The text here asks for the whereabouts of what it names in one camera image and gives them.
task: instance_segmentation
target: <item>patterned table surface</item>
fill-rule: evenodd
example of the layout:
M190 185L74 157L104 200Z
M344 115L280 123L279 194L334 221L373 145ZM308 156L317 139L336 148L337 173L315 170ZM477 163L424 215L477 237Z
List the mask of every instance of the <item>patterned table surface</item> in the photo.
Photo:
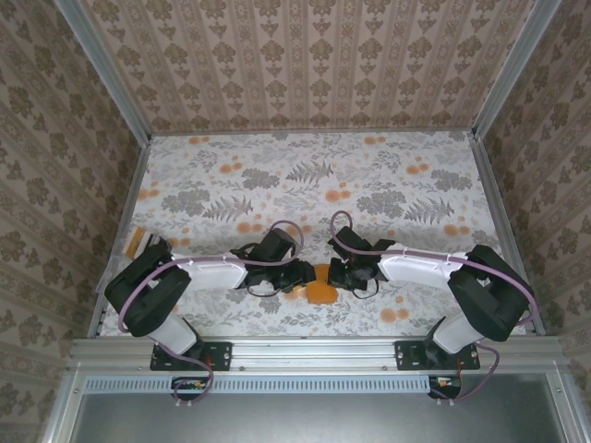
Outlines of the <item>patterned table surface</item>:
M372 244L500 251L464 132L157 137L133 223L179 254L210 255L258 242L288 219L306 234L301 257L320 264L335 257L326 242L336 210L348 210ZM294 293L189 287L177 311L204 336L393 336L424 335L459 309L451 292L403 281L364 301L339 292L333 305L310 305ZM101 335L119 334L116 319L109 306Z

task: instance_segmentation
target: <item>patterned wall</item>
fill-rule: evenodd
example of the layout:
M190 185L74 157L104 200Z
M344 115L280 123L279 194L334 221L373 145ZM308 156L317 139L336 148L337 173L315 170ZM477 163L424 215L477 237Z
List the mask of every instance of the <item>patterned wall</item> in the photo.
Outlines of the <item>patterned wall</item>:
M136 158L53 2L0 2L0 441L34 441L51 411Z
M485 142L546 325L591 404L591 2L561 3Z
M535 0L84 0L160 133L471 126Z

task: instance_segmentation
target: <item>black mounting plate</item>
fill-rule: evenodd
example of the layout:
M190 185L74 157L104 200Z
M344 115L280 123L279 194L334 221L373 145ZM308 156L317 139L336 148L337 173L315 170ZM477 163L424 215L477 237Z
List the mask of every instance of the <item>black mounting plate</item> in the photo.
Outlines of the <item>black mounting plate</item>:
M214 371L229 371L232 363L232 343L229 341L205 341L199 360L210 365ZM177 360L163 351L157 344L151 352L152 371L203 371L201 366Z
M396 366L399 371L424 371L424 370L452 370L457 371L458 361L462 370L480 369L478 351L474 344L465 346L459 353L450 355L440 365L433 365L427 359L425 343L422 340L396 341Z

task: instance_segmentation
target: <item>floral wallpaper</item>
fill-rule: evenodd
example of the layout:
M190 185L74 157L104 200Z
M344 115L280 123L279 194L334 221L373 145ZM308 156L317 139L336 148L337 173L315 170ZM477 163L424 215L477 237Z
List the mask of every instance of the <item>floral wallpaper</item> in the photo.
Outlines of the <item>floral wallpaper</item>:
M84 0L155 133L469 127L535 0Z
M564 1L485 144L550 333L591 404L591 3Z
M288 219L305 234L301 257L317 265L336 257L327 241L337 210L372 244L499 250L464 132L155 137L132 222L177 254L202 256L259 242ZM298 292L261 299L189 286L177 307L205 336L424 335L457 309L450 291L405 281L363 301L339 291L333 305L311 305ZM101 334L118 335L116 321L109 307Z
M0 2L0 441L42 432L136 158L53 2Z

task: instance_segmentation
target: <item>ventilation grille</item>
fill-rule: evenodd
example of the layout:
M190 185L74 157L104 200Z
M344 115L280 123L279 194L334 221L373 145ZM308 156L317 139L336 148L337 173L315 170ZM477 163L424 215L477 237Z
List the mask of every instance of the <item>ventilation grille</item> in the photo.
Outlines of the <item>ventilation grille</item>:
M171 376L87 378L87 394L171 393ZM183 392L195 392L184 389ZM218 376L211 393L219 394L360 394L429 392L428 376L243 377Z

